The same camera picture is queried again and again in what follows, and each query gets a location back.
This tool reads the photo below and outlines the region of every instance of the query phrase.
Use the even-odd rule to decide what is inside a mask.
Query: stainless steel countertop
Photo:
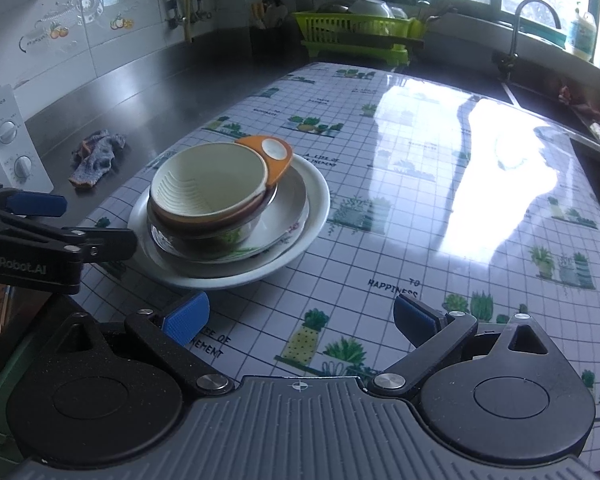
[[[80,223],[142,165],[217,113],[288,71],[288,66],[240,61],[193,66],[148,86],[94,118],[42,157],[54,184],[53,193],[65,196],[68,201],[62,218],[43,221],[57,226]],[[125,76],[131,75],[128,72],[120,75]],[[92,88],[82,91],[101,91],[97,85]],[[69,100],[67,104],[73,109],[65,109],[65,115],[80,114],[79,102]],[[89,134],[104,128],[125,135],[126,146],[116,157],[112,170],[93,189],[74,189],[68,181],[73,171],[72,151]]]

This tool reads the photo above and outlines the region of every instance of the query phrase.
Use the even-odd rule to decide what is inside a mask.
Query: stacked bowls
[[[292,157],[284,140],[269,136],[200,144],[174,155],[158,169],[150,187],[147,221],[154,242],[190,262],[226,263],[266,250],[285,234],[287,218],[277,231],[275,218],[261,225],[259,245],[241,245],[267,208],[283,201],[278,183],[296,171],[290,168]]]

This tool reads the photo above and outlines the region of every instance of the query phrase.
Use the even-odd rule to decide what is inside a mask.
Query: blue gripper pad
[[[19,191],[7,198],[6,206],[14,215],[60,217],[66,212],[66,198],[47,193]]]
[[[204,292],[185,296],[162,322],[162,331],[180,345],[186,345],[209,321],[209,298]]]
[[[394,321],[396,328],[416,348],[446,326],[446,319],[442,313],[404,294],[395,298]]]

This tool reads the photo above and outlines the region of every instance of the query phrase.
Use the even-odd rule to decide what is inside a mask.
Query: bowl
[[[358,0],[349,7],[349,12],[365,16],[378,16],[379,18],[394,16],[389,6],[382,0]]]
[[[400,7],[391,7],[391,12],[394,15],[394,18],[398,18],[399,20],[408,20],[409,17],[407,13]]]
[[[256,198],[247,202],[243,207],[220,219],[212,219],[206,222],[183,222],[180,219],[173,219],[170,215],[161,213],[154,205],[151,197],[148,201],[147,209],[151,211],[152,217],[170,232],[178,234],[181,237],[205,237],[222,230],[228,230],[239,226],[242,220],[250,216],[254,211],[260,208],[265,199],[266,192],[258,195]]]
[[[167,160],[150,187],[153,212],[180,229],[215,222],[259,205],[266,190],[264,159],[234,142],[187,148]]]
[[[155,214],[151,202],[147,202],[146,216],[149,224],[154,226],[165,237],[178,238],[187,242],[203,242],[207,240],[211,244],[219,244],[223,246],[231,246],[240,243],[251,234],[253,229],[260,221],[260,215],[273,202],[278,191],[278,186],[267,189],[264,197],[260,200],[258,206],[249,211],[240,211],[240,214],[234,215],[234,222],[227,225],[217,224],[213,229],[197,229],[197,230],[180,230],[173,228],[158,218]]]

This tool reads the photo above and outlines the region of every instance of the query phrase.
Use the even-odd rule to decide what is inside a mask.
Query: kitchen counter
[[[600,469],[600,207],[563,128],[472,92],[313,64],[186,135],[84,225],[124,227],[133,210],[148,254],[154,245],[133,208],[160,164],[206,140],[261,133],[287,140],[324,175],[327,223],[262,280],[240,275],[222,290],[196,282],[212,315],[191,352],[239,381],[368,378],[411,349],[392,322],[398,292],[483,322],[529,313],[578,374],[593,377],[596,423],[581,459]],[[182,263],[151,254],[161,282],[147,258],[87,265],[76,301],[100,321],[160,310],[190,280]],[[316,319],[311,339],[306,316]]]

